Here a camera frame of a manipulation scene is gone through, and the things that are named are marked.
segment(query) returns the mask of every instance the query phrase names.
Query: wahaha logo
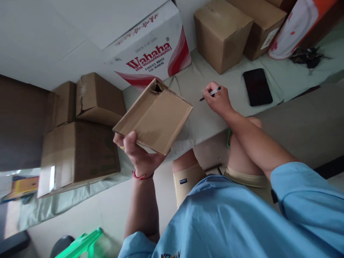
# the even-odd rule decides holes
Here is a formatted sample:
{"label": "wahaha logo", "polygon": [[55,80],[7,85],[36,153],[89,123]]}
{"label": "wahaha logo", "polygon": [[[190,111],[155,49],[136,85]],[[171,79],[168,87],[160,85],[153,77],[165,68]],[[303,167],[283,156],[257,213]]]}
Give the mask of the wahaha logo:
{"label": "wahaha logo", "polygon": [[135,69],[136,71],[142,69],[143,66],[146,66],[153,62],[155,59],[161,57],[162,55],[166,54],[168,51],[172,50],[171,46],[166,43],[162,47],[155,47],[156,50],[154,50],[151,54],[144,54],[143,58],[139,60],[138,57],[135,58],[135,60],[131,60],[127,63],[131,68]]}

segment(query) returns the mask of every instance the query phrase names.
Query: beige shorts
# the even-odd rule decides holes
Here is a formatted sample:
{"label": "beige shorts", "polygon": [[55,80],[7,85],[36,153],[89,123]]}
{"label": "beige shorts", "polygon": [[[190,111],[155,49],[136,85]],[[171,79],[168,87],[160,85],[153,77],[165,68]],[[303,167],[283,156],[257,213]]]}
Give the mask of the beige shorts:
{"label": "beige shorts", "polygon": [[[173,173],[178,208],[192,188],[206,176],[206,173],[199,164]],[[233,182],[246,185],[256,195],[261,197],[270,205],[273,205],[271,184],[266,176],[248,175],[235,171],[229,167],[226,168],[224,176],[230,178]]]}

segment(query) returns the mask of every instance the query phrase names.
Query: hand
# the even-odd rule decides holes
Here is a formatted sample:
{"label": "hand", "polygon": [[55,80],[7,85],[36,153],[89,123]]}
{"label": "hand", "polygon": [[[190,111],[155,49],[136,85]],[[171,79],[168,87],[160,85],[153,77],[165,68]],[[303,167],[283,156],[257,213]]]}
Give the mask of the hand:
{"label": "hand", "polygon": [[[215,96],[212,97],[209,92],[221,87],[221,89],[215,93]],[[225,115],[235,112],[232,108],[232,105],[229,101],[228,97],[228,90],[224,86],[218,85],[216,82],[210,82],[206,89],[203,91],[203,97],[207,101],[209,107],[216,113],[218,113],[221,117]]]}
{"label": "hand", "polygon": [[143,148],[135,144],[137,133],[132,131],[126,137],[115,133],[114,143],[119,147],[124,146],[124,151],[135,167],[137,177],[146,175],[150,177],[165,160],[166,156],[155,153],[149,154]]}

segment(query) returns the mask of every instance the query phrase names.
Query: person's left hand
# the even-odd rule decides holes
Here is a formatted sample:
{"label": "person's left hand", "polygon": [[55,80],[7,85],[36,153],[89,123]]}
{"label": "person's left hand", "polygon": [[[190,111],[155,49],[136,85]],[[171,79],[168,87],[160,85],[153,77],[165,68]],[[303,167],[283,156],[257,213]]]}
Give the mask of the person's left hand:
{"label": "person's left hand", "polygon": [[137,133],[132,131],[126,137],[115,133],[114,143],[119,147],[124,146],[124,151],[135,166],[135,174],[137,177],[146,175],[150,177],[154,171],[165,160],[166,156],[155,153],[149,154],[143,148],[135,144]]}

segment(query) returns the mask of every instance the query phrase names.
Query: light blue shirt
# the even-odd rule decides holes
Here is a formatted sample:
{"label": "light blue shirt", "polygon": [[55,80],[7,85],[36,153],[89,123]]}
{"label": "light blue shirt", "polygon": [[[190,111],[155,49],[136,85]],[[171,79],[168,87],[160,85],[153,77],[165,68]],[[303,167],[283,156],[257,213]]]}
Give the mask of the light blue shirt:
{"label": "light blue shirt", "polygon": [[344,194],[300,162],[275,169],[271,184],[283,216],[247,187],[208,176],[158,244],[136,232],[119,257],[343,257]]}

